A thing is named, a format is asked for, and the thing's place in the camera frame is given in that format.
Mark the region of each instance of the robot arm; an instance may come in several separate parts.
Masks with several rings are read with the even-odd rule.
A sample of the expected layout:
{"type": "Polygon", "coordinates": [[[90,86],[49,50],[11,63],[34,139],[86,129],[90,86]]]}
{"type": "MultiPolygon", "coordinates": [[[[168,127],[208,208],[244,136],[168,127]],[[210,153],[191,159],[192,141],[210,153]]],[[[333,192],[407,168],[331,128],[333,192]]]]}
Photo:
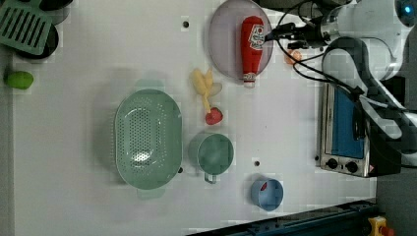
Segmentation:
{"type": "Polygon", "coordinates": [[[417,153],[417,115],[401,111],[404,107],[380,82],[389,66],[387,53],[386,45],[378,39],[341,37],[325,52],[323,69],[362,93],[357,102],[371,129],[388,145],[403,154],[417,153]]]}
{"type": "Polygon", "coordinates": [[[417,19],[417,0],[362,0],[327,11],[301,28],[278,26],[266,41],[288,39],[290,49],[327,46],[324,73],[361,94],[353,94],[353,100],[388,145],[417,156],[417,115],[406,112],[380,82],[393,77],[402,64],[405,40],[417,19]]]}

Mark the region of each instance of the mug handle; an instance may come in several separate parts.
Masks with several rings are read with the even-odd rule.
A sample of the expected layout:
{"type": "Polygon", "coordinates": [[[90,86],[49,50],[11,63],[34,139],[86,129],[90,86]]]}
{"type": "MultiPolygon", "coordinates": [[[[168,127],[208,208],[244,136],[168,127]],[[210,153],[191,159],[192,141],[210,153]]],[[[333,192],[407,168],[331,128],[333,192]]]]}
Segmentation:
{"type": "Polygon", "coordinates": [[[205,180],[206,180],[206,182],[208,182],[210,184],[215,184],[215,175],[211,175],[211,179],[212,180],[209,179],[209,176],[210,175],[208,175],[207,173],[205,173],[205,180]]]}

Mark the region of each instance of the teal mug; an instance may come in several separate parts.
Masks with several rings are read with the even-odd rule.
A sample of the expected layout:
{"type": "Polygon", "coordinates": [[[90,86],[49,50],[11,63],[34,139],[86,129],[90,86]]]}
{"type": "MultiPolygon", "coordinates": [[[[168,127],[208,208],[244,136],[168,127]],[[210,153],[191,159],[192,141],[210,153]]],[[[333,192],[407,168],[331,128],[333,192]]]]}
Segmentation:
{"type": "Polygon", "coordinates": [[[206,182],[211,184],[215,184],[216,176],[232,164],[233,153],[233,144],[227,137],[212,133],[196,135],[188,151],[191,160],[205,172],[206,182]]]}

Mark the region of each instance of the ketchup label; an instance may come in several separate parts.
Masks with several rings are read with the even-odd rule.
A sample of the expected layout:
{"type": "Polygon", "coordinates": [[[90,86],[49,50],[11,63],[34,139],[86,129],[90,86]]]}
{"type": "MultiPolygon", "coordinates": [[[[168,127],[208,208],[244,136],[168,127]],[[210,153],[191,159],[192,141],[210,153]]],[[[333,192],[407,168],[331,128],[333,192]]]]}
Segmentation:
{"type": "Polygon", "coordinates": [[[262,50],[262,45],[264,44],[264,26],[262,25],[253,25],[251,37],[249,42],[251,43],[251,48],[255,50],[262,50]]]}

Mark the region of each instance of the small red object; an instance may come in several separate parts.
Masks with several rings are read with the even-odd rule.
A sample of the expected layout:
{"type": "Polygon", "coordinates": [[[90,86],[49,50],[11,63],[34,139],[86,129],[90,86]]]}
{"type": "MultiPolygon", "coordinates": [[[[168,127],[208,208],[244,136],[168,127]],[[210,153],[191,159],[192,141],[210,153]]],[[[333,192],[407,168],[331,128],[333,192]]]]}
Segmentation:
{"type": "Polygon", "coordinates": [[[264,183],[263,186],[261,187],[261,191],[265,190],[267,188],[268,183],[264,183]]]}
{"type": "Polygon", "coordinates": [[[259,17],[248,17],[242,23],[241,53],[243,82],[246,87],[252,88],[255,76],[258,74],[264,38],[264,22],[259,17]]]}
{"type": "Polygon", "coordinates": [[[212,107],[210,113],[206,115],[206,123],[208,125],[215,125],[223,119],[223,113],[217,108],[212,107]]]}
{"type": "Polygon", "coordinates": [[[395,236],[395,232],[393,231],[393,229],[388,227],[381,227],[381,233],[384,236],[395,236]]]}

